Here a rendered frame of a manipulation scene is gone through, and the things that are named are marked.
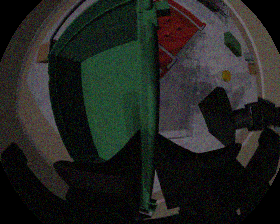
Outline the red plastic tray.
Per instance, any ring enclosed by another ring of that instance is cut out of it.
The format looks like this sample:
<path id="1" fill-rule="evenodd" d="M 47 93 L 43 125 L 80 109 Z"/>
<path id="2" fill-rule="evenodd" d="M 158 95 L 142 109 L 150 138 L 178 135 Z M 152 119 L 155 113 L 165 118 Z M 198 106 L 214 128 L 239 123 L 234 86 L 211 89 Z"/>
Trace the red plastic tray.
<path id="1" fill-rule="evenodd" d="M 200 22 L 199 19 L 197 19 L 197 16 L 193 16 L 192 12 L 189 12 L 188 10 L 185 10 L 183 6 L 180 6 L 180 4 L 177 4 L 177 2 L 173 2 L 173 0 L 167 0 L 168 4 L 173 4 L 173 7 L 177 8 L 177 10 L 180 10 L 183 12 L 183 14 L 187 15 L 188 18 L 191 18 L 193 22 L 197 24 L 197 26 L 200 27 L 207 27 L 207 24 Z M 159 41 L 159 44 L 163 45 L 165 49 L 168 49 L 169 52 L 172 53 L 173 56 L 176 56 L 177 53 L 180 52 L 180 49 L 183 49 L 184 45 L 188 43 L 189 39 L 192 39 L 192 36 L 195 35 L 195 32 L 199 31 L 199 28 L 197 26 L 193 26 L 191 23 L 191 20 L 188 20 L 187 18 L 184 18 L 183 14 L 180 14 L 180 12 L 177 12 L 175 8 L 171 8 L 171 16 L 169 16 L 169 22 L 164 22 L 163 16 L 159 16 L 159 28 L 160 30 L 157 31 L 157 41 Z M 179 23 L 179 30 L 175 30 L 173 26 L 175 24 Z M 169 35 L 168 37 L 164 37 L 164 32 L 168 31 Z M 161 51 L 159 48 L 159 61 L 160 61 L 160 69 L 163 69 L 160 73 L 160 79 L 169 71 L 167 68 L 169 64 L 172 63 L 172 57 L 169 57 L 168 53 L 165 53 L 164 51 Z M 169 64 L 168 64 L 169 63 Z"/>

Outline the yellow short cylinder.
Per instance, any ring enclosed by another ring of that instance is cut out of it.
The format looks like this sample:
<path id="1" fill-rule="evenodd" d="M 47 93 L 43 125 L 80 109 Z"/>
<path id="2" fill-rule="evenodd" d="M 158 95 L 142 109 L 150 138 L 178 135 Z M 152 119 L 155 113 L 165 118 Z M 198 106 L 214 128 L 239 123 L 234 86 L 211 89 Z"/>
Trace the yellow short cylinder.
<path id="1" fill-rule="evenodd" d="M 222 77 L 224 77 L 224 81 L 229 81 L 230 80 L 230 72 L 229 71 L 222 71 Z"/>

